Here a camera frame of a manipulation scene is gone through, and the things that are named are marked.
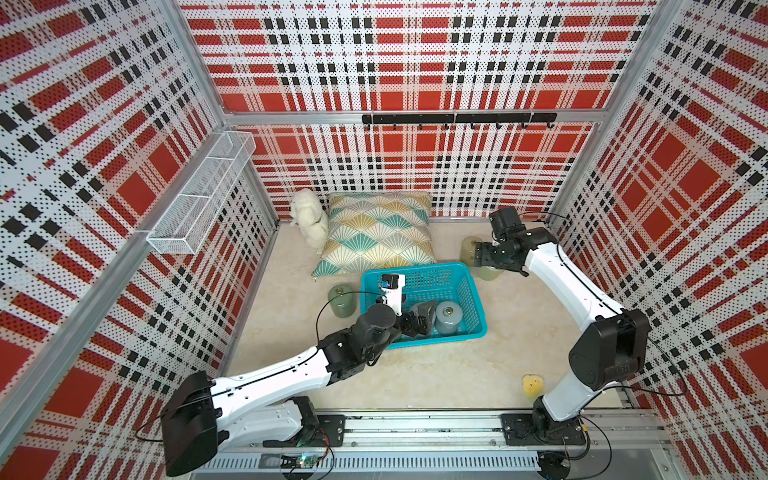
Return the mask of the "light blue tea canister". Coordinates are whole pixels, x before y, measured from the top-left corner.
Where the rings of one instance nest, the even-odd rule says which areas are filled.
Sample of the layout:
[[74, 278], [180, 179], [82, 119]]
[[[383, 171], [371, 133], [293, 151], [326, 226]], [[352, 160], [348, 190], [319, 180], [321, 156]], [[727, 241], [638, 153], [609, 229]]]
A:
[[443, 301], [436, 307], [434, 328], [440, 335], [454, 335], [463, 321], [463, 310], [453, 301]]

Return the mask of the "yellow-green tea canister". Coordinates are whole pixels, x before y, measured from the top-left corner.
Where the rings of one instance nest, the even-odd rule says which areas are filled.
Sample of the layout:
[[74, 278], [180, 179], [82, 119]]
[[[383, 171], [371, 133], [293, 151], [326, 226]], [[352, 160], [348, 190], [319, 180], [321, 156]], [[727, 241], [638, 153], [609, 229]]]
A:
[[478, 236], [469, 236], [462, 240], [460, 248], [460, 261], [470, 268], [480, 266], [477, 260], [477, 247], [482, 245], [484, 240]]

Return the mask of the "teal plastic basket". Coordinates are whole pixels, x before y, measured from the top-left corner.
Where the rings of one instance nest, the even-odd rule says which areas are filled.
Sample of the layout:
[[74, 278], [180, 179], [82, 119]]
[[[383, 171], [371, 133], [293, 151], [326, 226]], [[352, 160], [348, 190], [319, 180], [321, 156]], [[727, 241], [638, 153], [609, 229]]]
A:
[[412, 338], [402, 335], [390, 345], [390, 350], [474, 340], [486, 335], [488, 326], [484, 308], [471, 272], [463, 263], [437, 263], [371, 270], [362, 274], [360, 289], [380, 293], [379, 283], [384, 274], [405, 276], [404, 310], [417, 303], [431, 300], [435, 300], [438, 304], [453, 301], [462, 310], [461, 323], [455, 334], [443, 335], [433, 329], [426, 337]]

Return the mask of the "dark green tea canister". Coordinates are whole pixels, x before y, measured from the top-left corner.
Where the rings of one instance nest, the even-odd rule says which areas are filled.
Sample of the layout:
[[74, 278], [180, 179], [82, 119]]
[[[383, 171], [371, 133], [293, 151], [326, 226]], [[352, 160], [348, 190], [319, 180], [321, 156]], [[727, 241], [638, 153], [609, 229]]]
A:
[[334, 285], [328, 292], [329, 306], [338, 318], [348, 318], [357, 309], [355, 288], [349, 283]]

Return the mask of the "pale yellow tea canister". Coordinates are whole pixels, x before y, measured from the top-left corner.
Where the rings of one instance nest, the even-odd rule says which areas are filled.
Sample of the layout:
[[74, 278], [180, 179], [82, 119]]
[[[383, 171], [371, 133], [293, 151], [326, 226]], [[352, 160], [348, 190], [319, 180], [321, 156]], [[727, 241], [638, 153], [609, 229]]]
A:
[[474, 273], [481, 280], [493, 281], [497, 279], [503, 273], [503, 271], [494, 267], [483, 266], [476, 267], [474, 269]]

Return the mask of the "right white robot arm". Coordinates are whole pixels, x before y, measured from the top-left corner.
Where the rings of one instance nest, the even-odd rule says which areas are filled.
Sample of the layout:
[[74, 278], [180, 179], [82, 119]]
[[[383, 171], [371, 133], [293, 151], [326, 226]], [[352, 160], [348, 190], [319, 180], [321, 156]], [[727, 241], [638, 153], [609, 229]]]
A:
[[570, 371], [550, 392], [538, 397], [531, 431], [545, 444], [558, 443], [576, 428], [575, 418], [603, 391], [619, 387], [645, 363], [650, 332], [646, 315], [613, 300], [594, 284], [543, 227], [529, 229], [517, 210], [490, 214], [492, 242], [476, 245], [474, 264], [534, 274], [564, 305], [580, 337], [568, 353]]

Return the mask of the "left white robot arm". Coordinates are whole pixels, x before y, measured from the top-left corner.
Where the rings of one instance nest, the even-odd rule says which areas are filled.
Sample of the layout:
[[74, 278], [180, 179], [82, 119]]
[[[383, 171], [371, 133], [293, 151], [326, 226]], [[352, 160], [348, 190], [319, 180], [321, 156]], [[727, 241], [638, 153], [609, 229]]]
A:
[[402, 314], [376, 304], [352, 326], [293, 358], [239, 376], [189, 375], [160, 415], [167, 476], [190, 473], [228, 447], [312, 437], [318, 421], [310, 401], [299, 394], [374, 366], [402, 335], [430, 333], [436, 310], [434, 301]]

